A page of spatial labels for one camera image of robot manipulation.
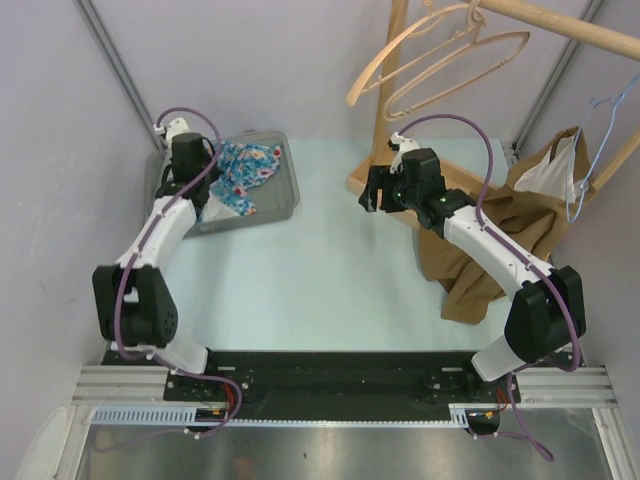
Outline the blue floral cloth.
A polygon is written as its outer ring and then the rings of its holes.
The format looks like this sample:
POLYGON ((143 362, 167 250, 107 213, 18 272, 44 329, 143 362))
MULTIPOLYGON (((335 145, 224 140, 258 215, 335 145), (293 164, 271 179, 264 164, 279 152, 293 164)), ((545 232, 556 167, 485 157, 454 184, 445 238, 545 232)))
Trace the blue floral cloth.
POLYGON ((210 186, 209 199, 199 216, 200 223, 253 215, 257 206, 249 191, 262 186, 279 171, 280 145, 224 141, 216 166, 220 177, 210 186))

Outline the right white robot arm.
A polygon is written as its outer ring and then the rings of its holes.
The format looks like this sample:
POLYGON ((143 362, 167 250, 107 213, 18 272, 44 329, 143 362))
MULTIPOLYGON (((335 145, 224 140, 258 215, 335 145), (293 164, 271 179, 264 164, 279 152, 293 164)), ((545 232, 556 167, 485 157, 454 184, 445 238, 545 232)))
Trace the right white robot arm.
POLYGON ((368 212, 412 211, 419 224, 474 260, 511 302, 504 333, 474 354, 461 376, 463 393, 484 401, 497 379, 579 346, 585 331, 583 290, 570 267, 554 268, 484 217, 478 203, 447 187, 440 160, 429 148, 398 152, 398 165, 369 168, 360 205, 368 212))

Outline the tan brown skirt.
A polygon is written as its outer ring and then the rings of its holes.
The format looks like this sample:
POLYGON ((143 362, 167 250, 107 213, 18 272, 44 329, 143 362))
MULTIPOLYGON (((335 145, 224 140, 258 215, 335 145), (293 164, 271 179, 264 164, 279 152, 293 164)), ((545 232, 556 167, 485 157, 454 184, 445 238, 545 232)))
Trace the tan brown skirt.
MULTIPOLYGON (((584 134, 576 127, 562 130, 509 170, 504 185, 485 197, 483 213, 520 246, 546 260, 577 209, 597 194, 586 180, 590 167, 584 134)), ((504 296, 496 281, 434 232, 420 229, 417 241, 423 275, 447 292, 441 318, 471 325, 483 321, 489 304, 504 296)))

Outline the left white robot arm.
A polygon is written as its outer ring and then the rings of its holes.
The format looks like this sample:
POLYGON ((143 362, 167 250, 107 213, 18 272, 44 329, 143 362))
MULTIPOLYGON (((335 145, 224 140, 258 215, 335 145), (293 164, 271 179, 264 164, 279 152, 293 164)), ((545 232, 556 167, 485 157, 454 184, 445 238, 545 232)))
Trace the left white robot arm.
POLYGON ((213 143, 199 133, 174 135, 168 148, 172 178, 156 191, 142 230, 114 264, 92 274, 103 338, 128 360, 156 359, 188 373, 187 389, 202 400, 219 392, 221 376, 206 366, 207 348, 179 331, 164 271, 209 201, 210 185, 220 175, 215 154, 213 143))

